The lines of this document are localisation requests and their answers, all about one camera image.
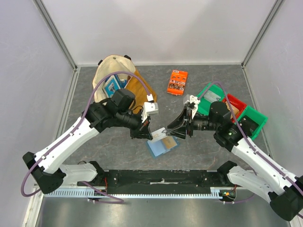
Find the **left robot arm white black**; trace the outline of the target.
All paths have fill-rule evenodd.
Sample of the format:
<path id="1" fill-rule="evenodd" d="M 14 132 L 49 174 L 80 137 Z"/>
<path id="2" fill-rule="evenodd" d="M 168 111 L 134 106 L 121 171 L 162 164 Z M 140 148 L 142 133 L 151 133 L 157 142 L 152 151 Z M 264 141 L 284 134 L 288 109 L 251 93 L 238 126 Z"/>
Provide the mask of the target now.
<path id="1" fill-rule="evenodd" d="M 147 98 L 142 110 L 133 113 L 130 107 L 135 103 L 135 95 L 121 88 L 112 97 L 89 104 L 74 125 L 51 145 L 35 154 L 27 152 L 23 160 L 40 190 L 49 194 L 62 184 L 101 185 L 105 171 L 96 161 L 82 165 L 65 165 L 64 161 L 81 145 L 111 127 L 128 128 L 131 138 L 152 140 L 150 115 L 158 112 L 158 105 L 151 95 Z"/>

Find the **blue card holder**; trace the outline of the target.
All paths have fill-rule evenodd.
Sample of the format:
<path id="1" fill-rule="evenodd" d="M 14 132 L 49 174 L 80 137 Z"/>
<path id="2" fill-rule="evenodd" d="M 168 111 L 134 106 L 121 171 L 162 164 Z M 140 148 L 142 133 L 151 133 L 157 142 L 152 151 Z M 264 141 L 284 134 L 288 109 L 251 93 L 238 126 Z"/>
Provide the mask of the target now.
<path id="1" fill-rule="evenodd" d="M 179 142 L 178 142 L 177 138 L 175 138 L 175 139 L 176 139 L 178 145 L 177 145 L 176 147 L 174 147 L 173 149 L 179 147 Z M 171 149 L 171 150 L 166 150 L 166 149 L 164 148 L 163 143 L 162 143 L 161 140 L 159 140 L 159 141 L 157 141 L 157 142 L 147 141 L 147 142 L 146 142 L 146 146 L 147 146 L 147 149 L 148 149 L 148 151 L 150 152 L 150 154 L 151 154 L 151 156 L 152 156 L 153 158 L 157 158 L 157 157 L 159 157 L 159 156 L 161 156 L 161 155 L 164 155 L 165 153 L 167 153 L 167 152 L 173 150 L 173 149 Z"/>

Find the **silver white credit card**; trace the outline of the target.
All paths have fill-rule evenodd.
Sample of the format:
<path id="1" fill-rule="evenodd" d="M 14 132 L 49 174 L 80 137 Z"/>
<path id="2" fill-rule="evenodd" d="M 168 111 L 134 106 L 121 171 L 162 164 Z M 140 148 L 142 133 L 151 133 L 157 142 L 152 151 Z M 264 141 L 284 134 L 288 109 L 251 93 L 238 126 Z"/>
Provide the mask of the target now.
<path id="1" fill-rule="evenodd" d="M 162 127 L 154 132 L 151 133 L 152 140 L 151 142 L 157 142 L 165 137 L 167 137 L 167 129 L 165 127 Z"/>

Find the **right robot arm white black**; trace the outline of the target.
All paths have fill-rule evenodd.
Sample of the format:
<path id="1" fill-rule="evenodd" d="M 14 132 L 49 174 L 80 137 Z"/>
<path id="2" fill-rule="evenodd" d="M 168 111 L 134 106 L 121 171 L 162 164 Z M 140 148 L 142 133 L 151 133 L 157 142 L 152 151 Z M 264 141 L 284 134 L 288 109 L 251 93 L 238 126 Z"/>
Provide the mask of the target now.
<path id="1" fill-rule="evenodd" d="M 222 186 L 230 183 L 241 186 L 267 201 L 282 219 L 291 221 L 303 209 L 303 178 L 287 171 L 267 156 L 242 127 L 231 121 L 225 103 L 210 105 L 208 115 L 194 113 L 194 104 L 185 104 L 182 113 L 167 126 L 167 134 L 181 139 L 194 131 L 214 131 L 215 141 L 241 158 L 255 171 L 247 172 L 228 161 L 218 168 L 217 181 Z"/>

